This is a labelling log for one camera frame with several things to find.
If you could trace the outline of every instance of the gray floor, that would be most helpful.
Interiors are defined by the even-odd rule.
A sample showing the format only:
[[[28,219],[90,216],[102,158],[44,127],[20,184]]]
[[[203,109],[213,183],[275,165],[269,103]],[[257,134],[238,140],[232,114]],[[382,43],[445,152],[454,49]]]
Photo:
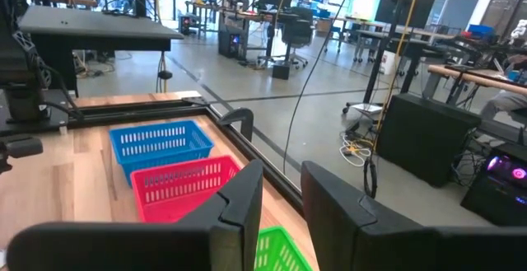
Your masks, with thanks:
[[[260,44],[260,33],[254,33],[252,42]],[[307,68],[293,70],[288,81],[272,79],[270,70],[255,71],[244,68],[232,59],[217,53],[216,35],[209,33],[201,40],[190,37],[175,41],[167,54],[167,66],[175,75],[169,81],[170,91],[196,90],[225,113],[229,109],[247,107],[254,112],[254,145],[276,166],[282,169],[283,149],[291,114],[305,80],[315,63],[322,39],[315,37],[309,47],[297,53],[308,58]],[[284,45],[275,41],[275,54],[281,54]],[[337,43],[321,59],[309,80],[302,97],[291,132],[286,175],[299,184],[299,163],[311,160],[319,163],[357,188],[362,187],[360,168],[351,166],[340,156],[342,145],[339,133],[358,113],[350,110],[346,116],[341,109],[347,101],[361,101],[371,70],[369,64],[353,64],[354,47],[343,44],[340,54]],[[118,52],[115,71],[103,77],[79,80],[81,96],[150,93],[155,90],[159,53]],[[411,92],[419,95],[427,80],[426,66],[414,78]],[[382,76],[377,84],[374,101],[382,102],[387,94],[391,76]],[[444,100],[450,84],[440,90],[436,98]],[[493,89],[482,89],[473,103],[478,112],[486,99],[496,95]],[[500,120],[510,121],[506,115]],[[423,225],[489,226],[481,217],[461,208],[459,203],[465,189],[451,184],[441,189],[432,188],[407,171],[380,159],[378,166],[379,190],[377,200]]]

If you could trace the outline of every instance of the plastic basket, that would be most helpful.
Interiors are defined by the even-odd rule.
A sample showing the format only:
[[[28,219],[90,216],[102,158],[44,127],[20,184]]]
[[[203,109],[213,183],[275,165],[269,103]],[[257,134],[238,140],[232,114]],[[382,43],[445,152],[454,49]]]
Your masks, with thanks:
[[[208,157],[214,144],[192,120],[110,130],[129,185],[136,170]]]
[[[254,270],[312,270],[283,227],[270,227],[258,234]]]
[[[132,173],[139,218],[177,222],[203,204],[240,168],[229,156],[187,161]]]

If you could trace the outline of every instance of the green basket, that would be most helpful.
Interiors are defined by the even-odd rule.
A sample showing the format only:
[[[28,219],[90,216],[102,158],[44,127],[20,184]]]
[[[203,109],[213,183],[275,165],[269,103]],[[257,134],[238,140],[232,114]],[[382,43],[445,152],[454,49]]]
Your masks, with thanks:
[[[256,245],[254,270],[312,270],[283,227],[261,230]]]

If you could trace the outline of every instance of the blue basket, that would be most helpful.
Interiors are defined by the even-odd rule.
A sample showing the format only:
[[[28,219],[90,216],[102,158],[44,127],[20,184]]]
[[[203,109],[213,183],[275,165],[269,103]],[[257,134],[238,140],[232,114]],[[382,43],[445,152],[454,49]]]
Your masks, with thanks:
[[[110,140],[130,186],[136,170],[205,158],[214,147],[192,120],[113,129]]]

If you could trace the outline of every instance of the red basket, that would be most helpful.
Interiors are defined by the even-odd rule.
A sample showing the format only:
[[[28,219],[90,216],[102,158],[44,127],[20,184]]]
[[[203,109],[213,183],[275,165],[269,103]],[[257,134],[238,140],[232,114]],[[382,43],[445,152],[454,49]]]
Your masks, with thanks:
[[[131,175],[143,222],[177,222],[240,171],[231,157],[215,157],[135,171]]]

